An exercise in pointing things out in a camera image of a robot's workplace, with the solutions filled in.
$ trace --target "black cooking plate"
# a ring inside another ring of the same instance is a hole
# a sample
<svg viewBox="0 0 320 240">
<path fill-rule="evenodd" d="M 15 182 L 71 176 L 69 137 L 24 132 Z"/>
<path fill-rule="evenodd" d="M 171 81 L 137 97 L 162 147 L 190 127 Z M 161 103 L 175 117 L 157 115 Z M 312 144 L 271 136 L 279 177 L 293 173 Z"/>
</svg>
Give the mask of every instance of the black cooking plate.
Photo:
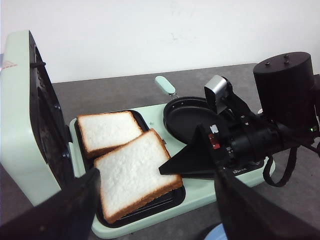
<svg viewBox="0 0 320 240">
<path fill-rule="evenodd" d="M 134 111 L 134 110 L 127 110 L 127 111 L 130 111 L 133 114 L 133 117 L 135 118 L 138 125 L 141 127 L 141 129 L 144 132 L 149 130 L 146 122 L 144 121 L 143 117 L 141 116 L 141 114 L 139 112 Z M 89 169 L 94 167 L 94 158 L 87 159 L 84 154 L 84 148 L 82 145 L 82 138 L 81 138 L 81 133 L 80 133 L 80 129 L 78 126 L 78 121 L 75 121 L 74 128 L 75 128 L 76 136 L 77 136 L 77 139 L 79 142 L 85 171 L 88 171 Z M 99 201 L 98 206 L 97 206 L 97 210 L 96 210 L 96 217 L 98 218 L 100 223 L 106 227 L 119 228 L 124 225 L 130 224 L 130 223 L 133 223 L 133 222 L 138 221 L 140 219 L 151 216 L 153 214 L 157 214 L 162 211 L 173 208 L 175 206 L 178 206 L 179 204 L 181 204 L 184 201 L 185 197 L 186 197 L 186 190 L 185 190 L 185 187 L 182 186 L 178 189 L 172 190 L 172 191 L 168 192 L 167 194 L 164 194 L 164 195 L 154 199 L 153 201 L 147 203 L 145 206 L 140 207 L 139 209 L 127 214 L 126 216 L 121 217 L 119 220 L 115 221 L 113 224 L 108 223 L 104 219 L 101 201 Z"/>
<path fill-rule="evenodd" d="M 220 114 L 226 122 L 233 121 L 229 110 Z M 168 132 L 179 141 L 189 144 L 197 125 L 206 129 L 216 124 L 218 116 L 210 109 L 207 100 L 198 96 L 183 96 L 171 100 L 164 107 L 163 123 Z"/>
</svg>

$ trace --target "gray table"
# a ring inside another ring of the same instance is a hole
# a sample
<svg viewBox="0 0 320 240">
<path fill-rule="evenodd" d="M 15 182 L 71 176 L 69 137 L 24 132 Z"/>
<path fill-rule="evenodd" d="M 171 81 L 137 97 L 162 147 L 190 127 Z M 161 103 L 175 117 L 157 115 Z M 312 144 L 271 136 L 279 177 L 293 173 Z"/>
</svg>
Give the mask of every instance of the gray table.
<svg viewBox="0 0 320 240">
<path fill-rule="evenodd" d="M 212 67 L 160 73 L 176 87 L 180 96 L 202 96 L 203 86 L 213 75 L 222 75 L 233 84 L 234 91 L 258 111 L 260 101 L 253 77 L 254 64 Z M 158 74 L 113 77 L 53 84 L 60 101 L 64 119 L 69 123 L 79 114 L 109 112 L 121 109 L 162 104 L 170 100 L 154 84 Z M 279 179 L 285 169 L 288 152 L 274 156 L 277 163 L 273 174 Z M 1 167 L 1 224 L 31 208 L 30 202 Z M 300 147 L 296 169 L 289 183 L 275 188 L 262 183 L 254 187 L 268 200 L 320 229 L 320 159 L 316 154 Z M 212 225 L 219 223 L 216 203 L 176 216 L 150 226 L 119 240 L 203 239 Z M 89 239 L 98 239 L 93 233 Z"/>
</svg>

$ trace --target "black cylinder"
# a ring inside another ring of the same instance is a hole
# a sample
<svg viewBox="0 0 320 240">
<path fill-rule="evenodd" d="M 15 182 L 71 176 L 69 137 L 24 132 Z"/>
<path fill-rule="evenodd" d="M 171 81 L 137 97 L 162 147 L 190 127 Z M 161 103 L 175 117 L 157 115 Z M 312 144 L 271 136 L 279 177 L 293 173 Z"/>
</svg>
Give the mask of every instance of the black cylinder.
<svg viewBox="0 0 320 240">
<path fill-rule="evenodd" d="M 318 125 L 310 54 L 291 52 L 268 58 L 253 69 L 264 115 L 291 129 Z"/>
<path fill-rule="evenodd" d="M 247 135 L 241 127 L 231 132 L 230 147 L 239 166 L 264 160 L 268 154 L 284 150 L 284 142 L 277 131 L 260 124 L 254 124 L 253 128 L 251 135 Z"/>
</svg>

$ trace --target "pan handle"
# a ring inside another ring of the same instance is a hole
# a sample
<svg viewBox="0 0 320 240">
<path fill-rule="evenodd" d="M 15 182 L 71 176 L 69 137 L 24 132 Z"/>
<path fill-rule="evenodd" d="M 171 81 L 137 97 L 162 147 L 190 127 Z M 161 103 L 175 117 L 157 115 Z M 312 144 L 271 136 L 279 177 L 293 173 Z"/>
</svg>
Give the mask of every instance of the pan handle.
<svg viewBox="0 0 320 240">
<path fill-rule="evenodd" d="M 179 97 L 175 87 L 164 76 L 156 76 L 154 82 L 164 94 L 170 95 L 172 99 L 177 99 Z"/>
</svg>

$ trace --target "round pan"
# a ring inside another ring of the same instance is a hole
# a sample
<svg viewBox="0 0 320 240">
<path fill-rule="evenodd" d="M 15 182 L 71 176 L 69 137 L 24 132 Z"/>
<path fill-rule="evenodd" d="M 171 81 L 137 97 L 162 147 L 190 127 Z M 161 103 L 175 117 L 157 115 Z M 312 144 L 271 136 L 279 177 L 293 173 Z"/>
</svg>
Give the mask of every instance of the round pan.
<svg viewBox="0 0 320 240">
<path fill-rule="evenodd" d="M 176 89 L 163 76 L 155 83 L 165 94 L 176 97 Z M 171 100 L 163 110 L 163 123 L 168 132 L 179 141 L 188 144 L 199 124 L 209 128 L 217 122 L 217 115 L 203 97 L 184 96 Z"/>
</svg>

